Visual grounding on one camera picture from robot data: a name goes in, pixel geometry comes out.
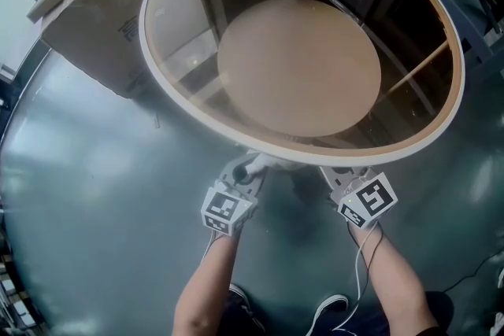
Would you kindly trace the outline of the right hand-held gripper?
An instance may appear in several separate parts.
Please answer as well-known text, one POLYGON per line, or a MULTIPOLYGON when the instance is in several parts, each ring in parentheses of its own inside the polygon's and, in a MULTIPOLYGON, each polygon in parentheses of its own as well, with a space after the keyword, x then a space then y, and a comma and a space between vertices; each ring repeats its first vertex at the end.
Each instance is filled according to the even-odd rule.
POLYGON ((381 172, 374 176, 372 167, 320 166, 320 170, 331 189, 330 199, 339 204, 338 213, 355 227, 371 226, 397 203, 397 196, 386 175, 381 172), (343 195, 344 187, 349 186, 350 190, 343 195))

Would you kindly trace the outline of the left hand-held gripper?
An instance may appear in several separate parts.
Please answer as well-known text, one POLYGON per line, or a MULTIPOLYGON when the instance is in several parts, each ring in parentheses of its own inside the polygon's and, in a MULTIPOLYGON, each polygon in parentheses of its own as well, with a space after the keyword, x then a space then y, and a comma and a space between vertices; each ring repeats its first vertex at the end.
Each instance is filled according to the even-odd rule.
POLYGON ((268 168, 249 174, 246 167, 258 156, 244 154, 229 161, 205 196, 201 207, 202 223, 210 230, 227 236, 239 233, 258 206, 257 196, 261 191, 268 168), (249 185, 245 194, 230 185, 249 185))

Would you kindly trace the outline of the white cloth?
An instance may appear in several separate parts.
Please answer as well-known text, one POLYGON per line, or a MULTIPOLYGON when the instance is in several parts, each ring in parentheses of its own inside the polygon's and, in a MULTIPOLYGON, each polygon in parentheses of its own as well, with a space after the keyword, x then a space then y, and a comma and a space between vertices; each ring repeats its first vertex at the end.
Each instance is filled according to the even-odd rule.
POLYGON ((259 153, 250 163, 246 163, 245 171, 248 175, 256 175, 265 169, 272 169, 279 172, 293 172, 304 168, 306 164, 295 161, 284 160, 273 157, 265 153, 259 153))

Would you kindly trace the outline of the person's left forearm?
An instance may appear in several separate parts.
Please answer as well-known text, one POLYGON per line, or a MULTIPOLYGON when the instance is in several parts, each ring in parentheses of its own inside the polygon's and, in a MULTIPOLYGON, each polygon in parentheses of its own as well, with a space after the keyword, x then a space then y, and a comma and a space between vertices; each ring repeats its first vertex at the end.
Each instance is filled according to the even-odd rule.
POLYGON ((172 336, 215 336, 231 283, 239 237, 213 241, 176 304, 172 336))

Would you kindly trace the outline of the person's right forearm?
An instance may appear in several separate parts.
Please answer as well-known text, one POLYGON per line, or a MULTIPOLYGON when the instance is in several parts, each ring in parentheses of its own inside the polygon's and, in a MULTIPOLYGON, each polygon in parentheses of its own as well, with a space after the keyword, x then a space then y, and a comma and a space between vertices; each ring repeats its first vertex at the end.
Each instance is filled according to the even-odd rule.
POLYGON ((372 287, 389 323, 390 335, 405 329, 437 327, 417 273, 384 235, 352 227, 369 269, 372 287))

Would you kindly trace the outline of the round glass table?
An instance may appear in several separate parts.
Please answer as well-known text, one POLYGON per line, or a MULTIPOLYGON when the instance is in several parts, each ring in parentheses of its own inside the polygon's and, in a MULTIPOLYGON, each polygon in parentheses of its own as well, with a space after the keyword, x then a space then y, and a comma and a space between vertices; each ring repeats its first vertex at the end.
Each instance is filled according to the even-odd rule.
POLYGON ((442 0, 143 0, 161 89, 240 145, 302 164, 386 164, 433 143, 464 93, 442 0))

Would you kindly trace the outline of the person's right shoe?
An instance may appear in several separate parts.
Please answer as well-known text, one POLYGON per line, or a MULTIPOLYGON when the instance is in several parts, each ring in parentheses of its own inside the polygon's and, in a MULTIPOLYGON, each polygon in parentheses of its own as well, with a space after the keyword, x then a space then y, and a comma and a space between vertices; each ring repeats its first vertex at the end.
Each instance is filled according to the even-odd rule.
POLYGON ((325 310, 329 309, 336 312, 344 312, 347 310, 348 304, 349 304, 348 298, 342 294, 334 294, 324 299, 316 308, 316 311, 313 315, 312 323, 305 336, 312 335, 313 330, 317 324, 317 321, 319 320, 320 316, 325 310))

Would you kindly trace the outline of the person's shoe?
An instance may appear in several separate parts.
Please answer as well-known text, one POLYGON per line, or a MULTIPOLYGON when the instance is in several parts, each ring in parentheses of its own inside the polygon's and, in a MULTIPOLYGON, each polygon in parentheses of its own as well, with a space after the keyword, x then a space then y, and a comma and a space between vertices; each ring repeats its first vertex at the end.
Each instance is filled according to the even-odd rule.
POLYGON ((312 335, 313 330, 317 324, 317 321, 319 320, 320 316, 325 310, 329 309, 336 312, 344 312, 347 310, 348 304, 349 304, 348 298, 342 294, 334 294, 324 299, 316 308, 316 311, 313 315, 312 323, 305 336, 312 335))
POLYGON ((252 330, 254 334, 264 334, 265 328, 253 312, 252 306, 244 290, 231 283, 226 299, 226 313, 245 330, 252 330))

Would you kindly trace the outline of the person's left shoe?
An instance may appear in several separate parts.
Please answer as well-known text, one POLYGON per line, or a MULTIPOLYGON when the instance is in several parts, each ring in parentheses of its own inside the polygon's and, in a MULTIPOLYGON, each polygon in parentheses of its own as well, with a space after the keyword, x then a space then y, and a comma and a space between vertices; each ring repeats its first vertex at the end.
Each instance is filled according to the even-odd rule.
POLYGON ((245 330, 252 330, 254 334, 264 334, 265 328, 253 312, 252 306, 244 290, 231 283, 226 299, 226 313, 245 330))

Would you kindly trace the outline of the person's dark trousers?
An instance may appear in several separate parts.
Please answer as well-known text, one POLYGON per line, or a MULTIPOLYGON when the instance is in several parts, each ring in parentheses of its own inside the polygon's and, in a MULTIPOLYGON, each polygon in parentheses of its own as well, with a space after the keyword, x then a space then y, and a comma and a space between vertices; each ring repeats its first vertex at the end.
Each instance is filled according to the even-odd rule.
MULTIPOLYGON (((454 317, 454 304, 444 293, 426 293, 428 308, 438 326, 446 332, 454 317)), ((342 328, 341 324, 350 314, 350 307, 344 312, 325 310, 320 316, 311 336, 390 336, 389 323, 379 302, 365 304, 358 308, 342 328)))

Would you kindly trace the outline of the large printed cardboard box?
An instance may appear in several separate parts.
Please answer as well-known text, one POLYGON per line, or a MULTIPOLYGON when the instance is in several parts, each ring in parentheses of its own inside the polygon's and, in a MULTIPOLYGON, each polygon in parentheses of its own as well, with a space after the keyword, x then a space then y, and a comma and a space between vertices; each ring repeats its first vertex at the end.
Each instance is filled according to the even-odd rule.
POLYGON ((43 18, 42 40, 115 94, 134 98, 150 79, 139 43, 142 2, 63 0, 43 18))

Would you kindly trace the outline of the cluttered storage shelf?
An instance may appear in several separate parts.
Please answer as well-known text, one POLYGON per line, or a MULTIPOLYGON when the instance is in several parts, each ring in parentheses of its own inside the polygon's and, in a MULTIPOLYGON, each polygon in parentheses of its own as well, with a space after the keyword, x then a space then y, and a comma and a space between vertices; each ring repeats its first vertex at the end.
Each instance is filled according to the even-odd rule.
POLYGON ((15 268, 9 243, 0 234, 0 336, 46 336, 46 324, 15 268))

